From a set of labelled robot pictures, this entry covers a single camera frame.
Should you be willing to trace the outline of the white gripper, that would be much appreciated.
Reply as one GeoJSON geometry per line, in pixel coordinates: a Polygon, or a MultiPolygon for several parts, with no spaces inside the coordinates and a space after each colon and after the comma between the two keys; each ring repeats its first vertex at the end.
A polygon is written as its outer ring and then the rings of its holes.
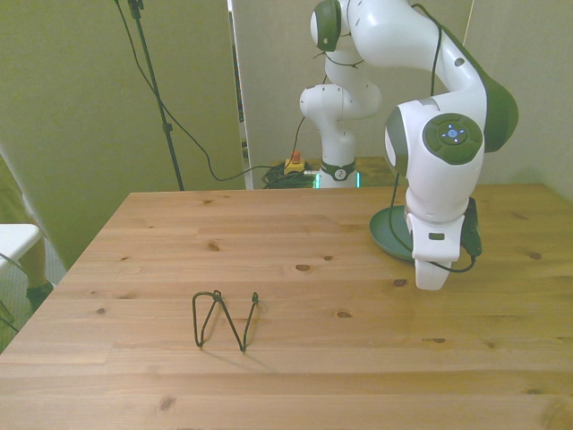
{"type": "Polygon", "coordinates": [[[460,256],[464,216],[446,223],[432,223],[408,213],[406,224],[412,234],[415,284],[419,289],[439,290],[449,276],[449,268],[460,256]]]}

